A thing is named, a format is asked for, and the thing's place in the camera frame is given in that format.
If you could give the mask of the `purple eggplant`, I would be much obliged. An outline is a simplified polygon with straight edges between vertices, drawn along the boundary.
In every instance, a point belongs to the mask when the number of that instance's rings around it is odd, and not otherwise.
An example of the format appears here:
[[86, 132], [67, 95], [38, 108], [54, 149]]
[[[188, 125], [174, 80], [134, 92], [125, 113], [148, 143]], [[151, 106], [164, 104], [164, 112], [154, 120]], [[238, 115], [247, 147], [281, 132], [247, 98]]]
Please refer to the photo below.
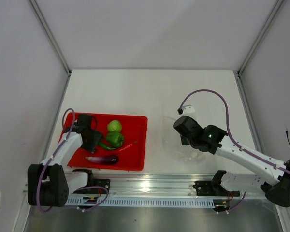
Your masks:
[[85, 157], [85, 159], [94, 164], [111, 165], [119, 161], [118, 156], [101, 156], [101, 157]]

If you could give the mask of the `green bell pepper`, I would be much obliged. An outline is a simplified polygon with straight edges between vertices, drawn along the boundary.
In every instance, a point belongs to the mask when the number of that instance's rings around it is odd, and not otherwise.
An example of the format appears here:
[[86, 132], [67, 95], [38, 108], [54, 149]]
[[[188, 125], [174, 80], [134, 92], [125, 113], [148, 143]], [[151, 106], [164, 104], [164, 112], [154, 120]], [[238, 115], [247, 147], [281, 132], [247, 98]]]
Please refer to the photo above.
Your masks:
[[122, 147], [125, 137], [118, 131], [112, 131], [106, 135], [105, 139], [111, 146], [119, 148]]

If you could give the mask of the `clear zip top bag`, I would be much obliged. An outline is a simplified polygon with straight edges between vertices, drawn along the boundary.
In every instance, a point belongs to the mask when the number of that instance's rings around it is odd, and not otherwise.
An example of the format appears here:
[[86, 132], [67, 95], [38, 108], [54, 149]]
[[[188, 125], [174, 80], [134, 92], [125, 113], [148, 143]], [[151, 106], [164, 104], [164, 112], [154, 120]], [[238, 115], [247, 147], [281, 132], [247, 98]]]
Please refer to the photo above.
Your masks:
[[201, 163], [205, 161], [205, 154], [193, 149], [189, 144], [182, 145], [179, 133], [173, 128], [176, 119], [163, 116], [162, 143], [165, 152], [181, 163]]

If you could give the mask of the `light green round vegetable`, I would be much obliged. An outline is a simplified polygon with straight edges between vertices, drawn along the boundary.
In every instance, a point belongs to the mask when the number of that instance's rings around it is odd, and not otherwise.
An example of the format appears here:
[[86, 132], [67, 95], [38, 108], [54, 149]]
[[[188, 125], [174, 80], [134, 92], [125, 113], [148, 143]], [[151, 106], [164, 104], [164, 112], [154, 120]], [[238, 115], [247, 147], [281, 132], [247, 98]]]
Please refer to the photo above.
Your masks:
[[122, 131], [122, 124], [118, 120], [112, 120], [108, 125], [107, 125], [107, 130], [109, 132], [121, 132]]

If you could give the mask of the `red chili pepper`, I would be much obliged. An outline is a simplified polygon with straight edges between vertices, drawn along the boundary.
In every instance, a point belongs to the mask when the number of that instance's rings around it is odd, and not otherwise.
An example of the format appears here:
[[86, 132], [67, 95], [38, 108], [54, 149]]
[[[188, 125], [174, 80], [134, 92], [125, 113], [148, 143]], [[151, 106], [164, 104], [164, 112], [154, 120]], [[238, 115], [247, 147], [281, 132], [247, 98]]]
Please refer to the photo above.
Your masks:
[[136, 144], [137, 144], [137, 141], [130, 142], [130, 143], [128, 143], [127, 145], [121, 147], [121, 148], [118, 150], [118, 152], [125, 152], [125, 151], [131, 149], [132, 147], [134, 147]]

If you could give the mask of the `green chili pepper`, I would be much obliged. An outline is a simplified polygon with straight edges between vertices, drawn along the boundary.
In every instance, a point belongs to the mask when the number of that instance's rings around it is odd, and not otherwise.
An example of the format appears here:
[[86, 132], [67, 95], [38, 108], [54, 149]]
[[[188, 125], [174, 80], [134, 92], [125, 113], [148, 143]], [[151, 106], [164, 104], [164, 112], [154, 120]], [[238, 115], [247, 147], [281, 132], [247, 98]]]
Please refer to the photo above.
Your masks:
[[114, 150], [117, 150], [116, 147], [110, 147], [108, 145], [106, 145], [105, 143], [103, 143], [102, 141], [99, 141], [98, 142], [98, 146], [105, 149], [105, 150], [108, 150], [108, 151], [114, 151]]

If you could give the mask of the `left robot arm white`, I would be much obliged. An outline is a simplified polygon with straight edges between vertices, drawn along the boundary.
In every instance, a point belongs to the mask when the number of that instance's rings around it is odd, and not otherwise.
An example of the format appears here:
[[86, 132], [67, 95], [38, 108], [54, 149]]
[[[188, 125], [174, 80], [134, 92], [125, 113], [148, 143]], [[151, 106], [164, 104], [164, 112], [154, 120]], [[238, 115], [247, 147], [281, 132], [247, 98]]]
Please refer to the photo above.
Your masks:
[[63, 129], [54, 153], [27, 170], [27, 200], [31, 206], [41, 210], [46, 206], [63, 207], [70, 194], [91, 193], [95, 188], [92, 171], [76, 169], [66, 175], [64, 169], [78, 149], [94, 151], [102, 133], [91, 127], [97, 124], [94, 116], [79, 114], [72, 121], [72, 125]]

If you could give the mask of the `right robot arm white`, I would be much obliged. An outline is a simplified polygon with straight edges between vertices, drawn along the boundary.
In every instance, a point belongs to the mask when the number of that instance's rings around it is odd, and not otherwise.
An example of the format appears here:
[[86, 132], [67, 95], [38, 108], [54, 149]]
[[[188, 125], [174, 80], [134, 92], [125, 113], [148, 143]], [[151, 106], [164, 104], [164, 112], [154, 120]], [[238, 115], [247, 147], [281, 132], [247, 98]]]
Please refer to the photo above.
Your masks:
[[233, 140], [226, 131], [208, 125], [202, 128], [189, 116], [182, 116], [173, 124], [180, 134], [182, 145], [229, 159], [251, 171], [234, 174], [218, 170], [211, 181], [196, 181], [198, 196], [228, 196], [240, 192], [263, 193], [270, 202], [290, 207], [290, 160], [283, 162], [256, 150], [246, 148]]

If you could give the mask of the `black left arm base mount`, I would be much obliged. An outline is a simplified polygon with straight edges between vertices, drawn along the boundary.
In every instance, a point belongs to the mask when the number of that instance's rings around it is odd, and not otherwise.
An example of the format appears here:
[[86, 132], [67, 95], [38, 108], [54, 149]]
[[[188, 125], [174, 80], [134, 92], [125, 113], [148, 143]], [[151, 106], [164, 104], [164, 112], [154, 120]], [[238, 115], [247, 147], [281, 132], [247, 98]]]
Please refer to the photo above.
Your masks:
[[74, 194], [106, 194], [106, 190], [110, 190], [110, 179], [95, 178], [94, 174], [89, 169], [75, 169], [73, 173], [86, 173], [87, 184], [76, 190]]

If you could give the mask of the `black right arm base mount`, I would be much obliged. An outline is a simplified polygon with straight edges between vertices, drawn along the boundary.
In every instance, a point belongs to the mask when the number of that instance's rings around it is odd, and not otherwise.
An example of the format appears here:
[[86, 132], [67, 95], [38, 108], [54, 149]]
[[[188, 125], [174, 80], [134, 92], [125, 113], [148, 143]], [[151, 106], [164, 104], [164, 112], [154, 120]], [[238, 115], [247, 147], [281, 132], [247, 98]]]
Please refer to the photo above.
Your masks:
[[193, 188], [196, 190], [197, 196], [210, 196], [210, 197], [228, 197], [227, 191], [222, 185], [222, 178], [227, 172], [225, 170], [218, 170], [213, 179], [210, 181], [195, 181]]

